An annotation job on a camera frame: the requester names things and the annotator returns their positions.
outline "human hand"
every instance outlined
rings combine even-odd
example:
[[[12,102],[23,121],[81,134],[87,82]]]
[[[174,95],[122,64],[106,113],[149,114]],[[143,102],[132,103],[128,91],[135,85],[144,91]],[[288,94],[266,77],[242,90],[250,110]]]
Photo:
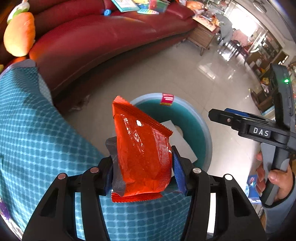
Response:
[[[257,154],[257,160],[262,161],[262,153]],[[257,168],[257,181],[256,181],[256,190],[259,195],[265,189],[265,171],[263,169],[263,163]],[[272,184],[279,186],[279,191],[274,199],[274,201],[278,201],[280,199],[284,199],[288,196],[293,187],[293,174],[290,165],[288,165],[287,172],[283,172],[280,170],[272,170],[268,174],[268,179]]]

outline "red snack package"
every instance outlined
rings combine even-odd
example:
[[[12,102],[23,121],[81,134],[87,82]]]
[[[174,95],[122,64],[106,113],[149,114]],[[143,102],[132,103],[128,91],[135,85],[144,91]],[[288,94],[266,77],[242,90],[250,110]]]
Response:
[[[118,163],[125,183],[124,195],[116,190],[114,202],[144,201],[162,197],[170,182],[172,131],[120,96],[112,104],[117,134]]]

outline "glossy floor tile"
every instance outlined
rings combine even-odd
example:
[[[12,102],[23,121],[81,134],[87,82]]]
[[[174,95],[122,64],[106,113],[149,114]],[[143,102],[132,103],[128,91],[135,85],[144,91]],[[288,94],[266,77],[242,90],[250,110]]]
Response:
[[[221,53],[214,42],[200,56],[200,48],[186,41],[126,69],[107,80],[90,97],[81,111],[69,113],[67,121],[108,155],[105,140],[115,135],[112,101],[121,95],[128,101],[147,93],[171,93],[191,103],[205,119],[213,142],[213,157],[209,174],[230,173],[244,189],[258,144],[239,137],[230,127],[208,119],[212,108],[233,108],[260,114],[249,89],[259,89],[252,70],[243,59],[231,58],[229,51]]]

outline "person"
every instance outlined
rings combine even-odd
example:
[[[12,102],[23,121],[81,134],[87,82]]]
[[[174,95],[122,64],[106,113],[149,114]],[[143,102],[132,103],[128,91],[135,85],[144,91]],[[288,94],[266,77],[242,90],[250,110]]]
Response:
[[[232,22],[223,14],[216,14],[216,18],[221,22],[220,31],[221,31],[221,39],[220,46],[228,43],[233,35]]]
[[[262,161],[262,153],[257,155]],[[265,171],[263,164],[257,168],[256,190],[259,195],[265,189]],[[268,174],[271,183],[279,186],[279,191],[272,206],[264,206],[266,214],[266,235],[268,241],[296,240],[296,186],[295,174],[288,166],[287,172],[272,170]]]

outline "sofa cushion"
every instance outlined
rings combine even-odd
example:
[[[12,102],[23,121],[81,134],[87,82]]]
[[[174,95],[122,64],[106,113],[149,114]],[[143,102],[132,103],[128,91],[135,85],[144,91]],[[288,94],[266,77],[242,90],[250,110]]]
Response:
[[[70,0],[35,15],[36,39],[57,26],[92,14],[103,14],[103,0]]]
[[[38,14],[54,5],[66,2],[67,0],[30,0],[30,12]]]
[[[181,19],[187,19],[187,18],[194,16],[194,12],[191,9],[189,9],[177,2],[172,2],[168,6],[166,12],[176,15],[176,16],[180,17]]]
[[[43,35],[29,52],[55,97],[73,80],[101,62],[152,42],[146,23],[124,17],[90,15],[62,24]]]
[[[196,26],[196,22],[191,18],[188,19],[188,21],[184,21],[179,17],[168,14],[166,12],[159,15],[139,14],[136,11],[123,13],[118,12],[114,14],[118,14],[118,16],[124,16],[131,19],[137,19],[148,24],[156,30],[157,38],[164,38],[175,34],[182,34],[190,31]]]

